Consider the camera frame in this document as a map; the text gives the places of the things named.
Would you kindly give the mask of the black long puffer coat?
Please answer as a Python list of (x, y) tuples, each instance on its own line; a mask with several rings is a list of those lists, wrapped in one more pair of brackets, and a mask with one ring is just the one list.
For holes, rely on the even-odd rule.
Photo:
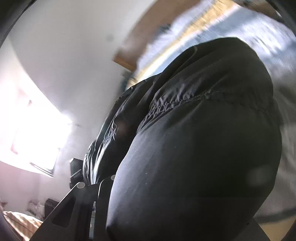
[(126, 90), (84, 158), (114, 175), (111, 240), (232, 240), (274, 187), (280, 112), (254, 50), (219, 38)]

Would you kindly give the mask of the wooden headboard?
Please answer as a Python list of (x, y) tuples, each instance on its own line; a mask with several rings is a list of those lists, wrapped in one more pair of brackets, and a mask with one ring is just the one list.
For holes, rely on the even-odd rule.
[(135, 71), (137, 61), (149, 43), (166, 30), (185, 11), (199, 4), (198, 0), (156, 1), (137, 21), (121, 44), (113, 61), (129, 71)]

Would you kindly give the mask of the window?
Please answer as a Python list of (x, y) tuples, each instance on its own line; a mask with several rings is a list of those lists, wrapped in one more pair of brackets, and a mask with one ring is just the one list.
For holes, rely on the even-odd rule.
[(1, 74), (1, 162), (52, 177), (72, 129), (23, 68)]

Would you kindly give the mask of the striped bed duvet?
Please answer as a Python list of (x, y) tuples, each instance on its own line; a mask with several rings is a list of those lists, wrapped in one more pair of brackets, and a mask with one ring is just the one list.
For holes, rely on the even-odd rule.
[(274, 188), (256, 214), (260, 222), (295, 215), (295, 35), (266, 1), (202, 1), (153, 34), (135, 73), (133, 86), (162, 72), (193, 45), (236, 37), (266, 66), (281, 112), (282, 155)]

